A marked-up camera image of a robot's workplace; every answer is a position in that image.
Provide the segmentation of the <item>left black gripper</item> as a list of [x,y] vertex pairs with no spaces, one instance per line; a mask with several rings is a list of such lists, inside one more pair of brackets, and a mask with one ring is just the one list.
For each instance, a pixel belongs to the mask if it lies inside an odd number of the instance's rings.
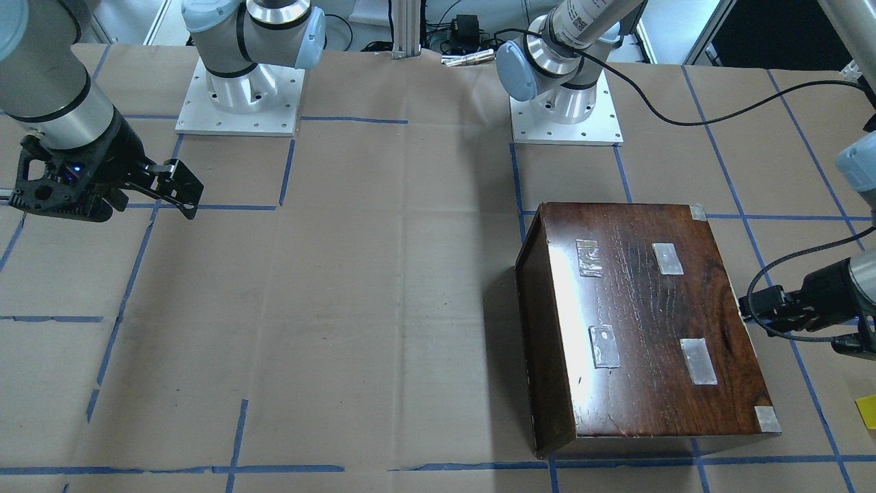
[[841,355],[875,358],[875,260],[851,257],[821,268],[802,281],[800,290],[785,293],[772,286],[738,299],[744,321],[796,321],[794,331],[818,331],[858,318],[858,332],[830,343]]

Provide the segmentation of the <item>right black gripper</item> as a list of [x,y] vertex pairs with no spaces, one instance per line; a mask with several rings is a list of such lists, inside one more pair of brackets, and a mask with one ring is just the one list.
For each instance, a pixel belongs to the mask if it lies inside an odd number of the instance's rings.
[[204,186],[178,159],[154,164],[121,114],[95,141],[76,149],[50,149],[28,134],[9,205],[24,212],[92,223],[109,220],[128,204],[125,190],[171,203],[194,220]]

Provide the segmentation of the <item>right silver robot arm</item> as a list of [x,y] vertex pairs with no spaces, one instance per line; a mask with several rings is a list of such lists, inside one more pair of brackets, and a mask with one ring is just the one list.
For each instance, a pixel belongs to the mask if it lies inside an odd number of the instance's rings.
[[[25,128],[13,208],[105,222],[126,190],[194,218],[203,184],[181,160],[157,164],[72,52],[88,11],[81,1],[3,1],[2,110]],[[276,94],[270,66],[315,68],[325,13],[309,1],[185,1],[185,28],[221,110],[256,110]]]

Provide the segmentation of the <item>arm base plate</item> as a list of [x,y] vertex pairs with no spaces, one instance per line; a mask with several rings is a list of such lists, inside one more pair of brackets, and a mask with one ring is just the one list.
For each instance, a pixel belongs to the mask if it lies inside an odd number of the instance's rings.
[[307,72],[260,64],[236,78],[207,72],[198,60],[175,130],[179,134],[294,137]]
[[619,146],[623,132],[604,73],[594,86],[554,88],[534,100],[510,99],[513,142]]

